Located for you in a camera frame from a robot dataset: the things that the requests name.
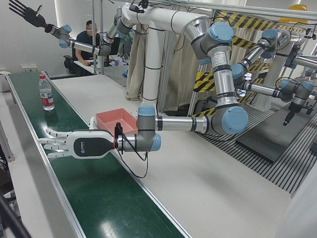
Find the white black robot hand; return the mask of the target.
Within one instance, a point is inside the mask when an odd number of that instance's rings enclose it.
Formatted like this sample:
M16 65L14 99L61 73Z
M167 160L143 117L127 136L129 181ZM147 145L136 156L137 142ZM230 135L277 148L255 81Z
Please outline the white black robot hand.
M101 159L114 148L114 138L109 131L98 130L95 117L91 117L88 130L55 131L46 129L50 138L40 138L38 142L45 149L53 150L48 158L72 156L76 159Z

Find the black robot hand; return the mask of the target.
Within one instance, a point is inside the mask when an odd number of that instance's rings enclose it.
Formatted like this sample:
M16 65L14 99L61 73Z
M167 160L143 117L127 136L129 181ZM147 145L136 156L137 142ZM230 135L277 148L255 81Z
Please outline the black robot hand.
M24 20L29 22L35 27L46 27L46 21L42 15L40 15L40 11L43 5L39 5L37 10L34 10L30 7L27 7L22 2L18 0L9 0L9 9L16 13L17 15L21 16Z

